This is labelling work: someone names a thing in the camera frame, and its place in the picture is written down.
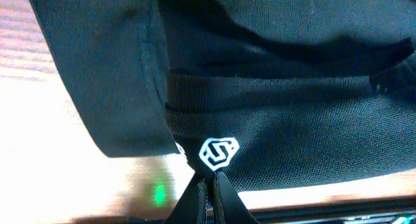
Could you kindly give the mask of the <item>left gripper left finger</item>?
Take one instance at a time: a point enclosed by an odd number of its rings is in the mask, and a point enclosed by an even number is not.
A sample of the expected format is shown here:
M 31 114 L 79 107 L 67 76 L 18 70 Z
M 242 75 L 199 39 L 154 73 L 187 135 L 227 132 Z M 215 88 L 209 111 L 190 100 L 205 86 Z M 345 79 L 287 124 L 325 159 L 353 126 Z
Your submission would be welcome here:
M 206 224 L 207 205 L 207 182 L 204 178 L 194 174 L 163 224 Z

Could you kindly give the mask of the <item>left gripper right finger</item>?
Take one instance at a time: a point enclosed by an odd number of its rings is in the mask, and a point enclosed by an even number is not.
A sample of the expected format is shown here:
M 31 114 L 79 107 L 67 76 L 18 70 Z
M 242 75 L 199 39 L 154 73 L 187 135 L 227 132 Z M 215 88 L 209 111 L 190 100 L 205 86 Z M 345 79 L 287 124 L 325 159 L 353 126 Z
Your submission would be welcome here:
M 213 179 L 213 212 L 215 224 L 259 224 L 222 171 Z

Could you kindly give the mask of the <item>black t-shirt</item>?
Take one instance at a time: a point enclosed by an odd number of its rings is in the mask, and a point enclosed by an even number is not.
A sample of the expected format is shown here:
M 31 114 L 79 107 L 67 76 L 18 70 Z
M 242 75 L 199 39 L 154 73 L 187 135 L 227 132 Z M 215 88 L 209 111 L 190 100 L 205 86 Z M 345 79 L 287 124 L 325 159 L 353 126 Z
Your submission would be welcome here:
M 415 167 L 415 0 L 30 0 L 109 157 L 237 191 Z

